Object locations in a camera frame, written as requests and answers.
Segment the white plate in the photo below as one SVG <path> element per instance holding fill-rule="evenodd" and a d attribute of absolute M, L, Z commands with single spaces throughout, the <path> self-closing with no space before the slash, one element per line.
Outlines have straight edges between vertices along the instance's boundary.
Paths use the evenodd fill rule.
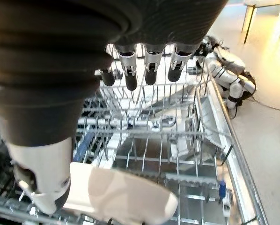
<path fill-rule="evenodd" d="M 177 209 L 172 192 L 129 173 L 71 163 L 70 174 L 70 192 L 63 208 L 100 221 L 112 218 L 124 225 L 159 225 Z"/>

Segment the white table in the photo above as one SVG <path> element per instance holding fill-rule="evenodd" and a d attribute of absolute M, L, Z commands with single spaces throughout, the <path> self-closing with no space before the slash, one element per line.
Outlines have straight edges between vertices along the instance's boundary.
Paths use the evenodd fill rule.
<path fill-rule="evenodd" d="M 246 13 L 242 26 L 242 32 L 246 32 L 244 44 L 246 43 L 248 32 L 251 27 L 252 18 L 257 12 L 256 8 L 270 7 L 280 5 L 280 0 L 244 0 L 244 5 L 246 5 Z"/>

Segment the wire rack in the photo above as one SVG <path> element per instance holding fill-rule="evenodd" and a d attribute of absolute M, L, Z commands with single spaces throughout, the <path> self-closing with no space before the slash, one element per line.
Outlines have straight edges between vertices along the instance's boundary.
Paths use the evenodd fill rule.
<path fill-rule="evenodd" d="M 101 83 L 85 100 L 78 120 L 74 161 L 116 168 L 145 177 L 171 190 L 178 208 L 168 224 L 238 224 L 222 214 L 219 180 L 227 155 L 208 98 L 208 76 L 188 75 L 178 82 L 167 79 L 172 46 L 165 48 L 153 86 L 145 84 L 143 47 L 137 46 L 138 87 L 129 91 L 125 76 L 112 87 Z M 118 54 L 108 46 L 118 69 Z M 0 216 L 14 221 L 50 224 L 101 223 L 87 215 L 60 211 L 41 213 L 15 184 L 12 165 L 0 159 Z"/>

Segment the floor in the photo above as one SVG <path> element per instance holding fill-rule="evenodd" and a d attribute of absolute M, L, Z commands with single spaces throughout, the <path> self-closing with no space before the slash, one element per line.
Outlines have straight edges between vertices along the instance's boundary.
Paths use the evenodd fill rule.
<path fill-rule="evenodd" d="M 261 8 L 247 43 L 241 33 L 246 7 L 224 8 L 209 34 L 224 41 L 256 78 L 255 98 L 280 109 L 279 8 Z M 280 111 L 246 100 L 232 120 L 258 189 L 269 224 L 280 225 Z"/>

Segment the dishwasher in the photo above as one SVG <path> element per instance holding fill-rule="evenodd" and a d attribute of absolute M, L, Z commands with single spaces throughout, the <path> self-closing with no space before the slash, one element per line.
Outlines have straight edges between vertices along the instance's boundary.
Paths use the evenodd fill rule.
<path fill-rule="evenodd" d="M 109 45 L 120 70 L 118 53 Z M 137 45 L 138 86 L 125 76 L 85 99 L 76 131 L 73 161 L 113 168 L 151 180 L 178 199 L 166 225 L 266 225 L 266 216 L 216 84 L 207 69 L 177 82 L 167 79 L 167 45 L 157 81 L 144 80 L 143 46 Z M 0 218 L 18 223 L 105 224 L 66 210 L 42 213 L 17 186 L 12 162 L 0 151 Z"/>

